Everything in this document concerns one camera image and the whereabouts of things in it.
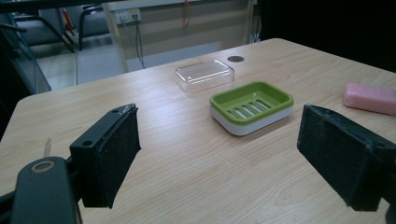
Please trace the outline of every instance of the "green soap dish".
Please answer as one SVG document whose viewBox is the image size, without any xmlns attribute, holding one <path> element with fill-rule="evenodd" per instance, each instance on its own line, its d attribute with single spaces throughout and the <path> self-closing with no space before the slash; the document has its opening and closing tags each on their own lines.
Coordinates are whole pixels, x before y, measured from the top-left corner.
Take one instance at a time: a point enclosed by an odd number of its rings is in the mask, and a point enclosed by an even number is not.
<svg viewBox="0 0 396 224">
<path fill-rule="evenodd" d="M 213 95 L 210 113 L 230 133 L 246 135 L 291 114 L 293 97 L 267 82 L 251 82 Z"/>
</svg>

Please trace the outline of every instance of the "transparent lid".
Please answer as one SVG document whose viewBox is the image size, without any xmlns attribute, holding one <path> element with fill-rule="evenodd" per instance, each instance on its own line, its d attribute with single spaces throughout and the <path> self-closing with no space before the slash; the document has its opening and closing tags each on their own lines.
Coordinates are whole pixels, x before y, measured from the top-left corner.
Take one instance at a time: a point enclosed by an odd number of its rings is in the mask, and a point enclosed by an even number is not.
<svg viewBox="0 0 396 224">
<path fill-rule="evenodd" d="M 177 84 L 187 92 L 203 91 L 233 82 L 233 69 L 218 60 L 180 67 L 175 74 Z"/>
</svg>

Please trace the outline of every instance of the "floor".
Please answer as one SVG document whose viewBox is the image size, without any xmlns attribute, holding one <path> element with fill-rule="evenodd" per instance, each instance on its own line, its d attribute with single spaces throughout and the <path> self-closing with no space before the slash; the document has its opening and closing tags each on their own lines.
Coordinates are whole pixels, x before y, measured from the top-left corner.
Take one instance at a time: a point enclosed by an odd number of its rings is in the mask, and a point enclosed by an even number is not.
<svg viewBox="0 0 396 224">
<path fill-rule="evenodd" d="M 77 44 L 73 48 L 75 53 L 67 49 L 63 43 L 31 47 L 53 91 L 124 73 L 110 35 L 85 38 L 82 51 L 78 51 Z M 148 68 L 215 50 L 215 44 L 207 44 L 145 56 L 144 62 Z M 129 72 L 143 69 L 138 59 L 128 60 L 127 64 Z"/>
</svg>

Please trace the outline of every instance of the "pink soap bar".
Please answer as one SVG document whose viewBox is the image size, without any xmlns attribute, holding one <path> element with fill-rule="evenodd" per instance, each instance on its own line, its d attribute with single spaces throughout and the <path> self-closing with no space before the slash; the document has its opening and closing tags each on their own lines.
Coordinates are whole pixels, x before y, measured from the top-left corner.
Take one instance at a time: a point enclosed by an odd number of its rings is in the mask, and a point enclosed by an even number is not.
<svg viewBox="0 0 396 224">
<path fill-rule="evenodd" d="M 381 114 L 396 114 L 396 90 L 348 83 L 344 105 Z"/>
</svg>

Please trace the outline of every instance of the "light wood tabletop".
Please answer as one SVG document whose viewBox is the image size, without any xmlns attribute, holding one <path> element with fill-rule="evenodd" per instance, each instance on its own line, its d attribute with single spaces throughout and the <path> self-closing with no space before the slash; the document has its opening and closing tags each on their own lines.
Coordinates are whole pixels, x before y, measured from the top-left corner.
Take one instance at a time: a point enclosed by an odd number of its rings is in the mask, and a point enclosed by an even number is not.
<svg viewBox="0 0 396 224">
<path fill-rule="evenodd" d="M 240 63 L 227 61 L 241 56 Z M 175 82 L 179 67 L 220 60 L 235 81 L 196 93 Z M 294 97 L 292 114 L 234 136 L 209 112 L 210 97 L 250 81 Z M 85 208 L 84 223 L 387 223 L 389 204 L 355 212 L 297 149 L 305 104 L 330 108 L 396 143 L 396 118 L 343 106 L 349 82 L 396 89 L 396 74 L 282 39 L 152 67 L 21 100 L 0 144 L 0 195 L 19 170 L 69 145 L 107 111 L 136 104 L 142 149 L 113 209 Z"/>
</svg>

